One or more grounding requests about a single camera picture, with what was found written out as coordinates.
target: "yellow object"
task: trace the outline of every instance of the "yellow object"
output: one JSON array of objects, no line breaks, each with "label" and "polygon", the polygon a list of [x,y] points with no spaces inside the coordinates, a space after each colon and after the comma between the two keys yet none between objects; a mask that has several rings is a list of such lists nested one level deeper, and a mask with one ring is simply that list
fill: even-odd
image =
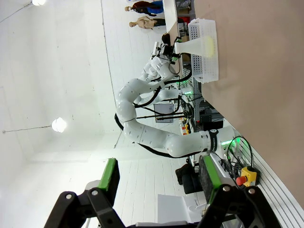
[{"label": "yellow object", "polygon": [[214,55],[214,41],[211,36],[202,37],[203,56],[210,58]]},{"label": "yellow object", "polygon": [[186,130],[186,134],[189,134],[188,124],[185,124],[185,130]]},{"label": "yellow object", "polygon": [[247,167],[242,168],[241,176],[247,177],[247,182],[244,183],[246,187],[254,186],[257,180],[257,173],[249,171]]}]

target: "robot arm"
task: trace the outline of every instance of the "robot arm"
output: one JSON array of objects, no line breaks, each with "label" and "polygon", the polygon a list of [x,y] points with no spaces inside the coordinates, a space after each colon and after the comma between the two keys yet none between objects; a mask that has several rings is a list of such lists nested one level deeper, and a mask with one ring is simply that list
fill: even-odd
[{"label": "robot arm", "polygon": [[[184,93],[191,91],[190,88],[182,88],[182,89],[166,89],[166,90],[161,90],[157,97],[149,104],[149,105],[153,105],[156,104],[158,102],[161,102],[163,100],[166,99],[175,99],[178,98],[178,96],[182,96]],[[148,101],[150,101],[152,99],[153,95],[145,97],[145,98],[141,98],[140,96],[136,98],[136,100],[134,101],[135,104],[138,105],[142,105],[144,103],[147,103]]]},{"label": "robot arm", "polygon": [[[142,75],[140,79],[132,79],[120,91],[116,99],[116,114],[123,125],[123,133],[130,140],[152,148],[164,148],[172,157],[183,157],[188,154],[201,151],[215,151],[220,148],[220,143],[231,140],[235,136],[232,127],[220,130],[202,131],[188,135],[177,135],[150,126],[146,126],[136,121],[136,110],[133,103],[136,101],[143,104],[140,95],[149,93],[158,87],[164,88],[166,83],[174,78],[175,74],[169,70],[169,61],[163,58],[154,57],[146,65],[150,72],[156,72],[161,77],[158,82],[146,80],[149,76]],[[162,99],[178,96],[178,90],[166,91],[158,95],[155,102]]]}]

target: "lamp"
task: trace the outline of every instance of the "lamp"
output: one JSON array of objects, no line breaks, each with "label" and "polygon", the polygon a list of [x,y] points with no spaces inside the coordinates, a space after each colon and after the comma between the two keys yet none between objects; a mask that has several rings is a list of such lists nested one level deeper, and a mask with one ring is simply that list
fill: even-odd
[{"label": "lamp", "polygon": [[62,133],[67,127],[66,124],[67,123],[61,117],[59,117],[53,121],[53,123],[51,124],[51,127],[53,128],[53,130],[55,132]]},{"label": "lamp", "polygon": [[42,6],[46,3],[46,0],[32,0],[34,6]]},{"label": "lamp", "polygon": [[10,130],[10,131],[3,130],[2,133],[5,134],[6,132],[18,132],[18,131],[25,131],[25,130],[31,130],[31,129],[37,129],[37,128],[47,128],[47,127],[52,127],[52,129],[55,132],[62,133],[67,128],[67,123],[61,117],[58,117],[49,126],[32,127],[32,128]]}]

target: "white wall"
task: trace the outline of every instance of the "white wall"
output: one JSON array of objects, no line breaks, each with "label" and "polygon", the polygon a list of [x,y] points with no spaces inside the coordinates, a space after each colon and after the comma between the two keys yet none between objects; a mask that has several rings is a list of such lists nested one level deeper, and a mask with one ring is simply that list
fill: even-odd
[{"label": "white wall", "polygon": [[[0,15],[27,3],[1,1]],[[0,53],[0,130],[45,126],[59,116],[68,123],[63,134],[49,128],[0,133],[0,189],[48,143],[60,151],[61,142],[85,145],[120,132],[99,0],[23,8],[0,23]]]},{"label": "white wall", "polygon": [[105,161],[58,161],[27,165],[9,188],[0,207],[0,226],[43,227],[59,194],[81,194],[90,181],[101,178]]}]

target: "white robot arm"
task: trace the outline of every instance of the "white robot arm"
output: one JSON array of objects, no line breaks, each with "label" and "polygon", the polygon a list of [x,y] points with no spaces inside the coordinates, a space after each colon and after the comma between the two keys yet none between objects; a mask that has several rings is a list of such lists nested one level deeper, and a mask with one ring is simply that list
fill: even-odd
[{"label": "white robot arm", "polygon": [[[183,157],[188,154],[201,151],[215,151],[220,148],[221,142],[231,140],[235,136],[232,127],[219,130],[201,131],[188,135],[177,135],[160,129],[156,129],[136,121],[134,102],[143,104],[140,95],[149,93],[170,83],[175,74],[169,70],[169,61],[154,57],[146,65],[140,79],[132,79],[120,91],[116,99],[116,115],[123,126],[125,137],[130,140],[151,148],[164,148],[171,157]],[[160,76],[160,81],[151,82],[146,80],[152,72],[153,77]],[[169,98],[176,96],[176,91],[168,95]],[[156,101],[161,101],[166,94],[159,95]]]}]

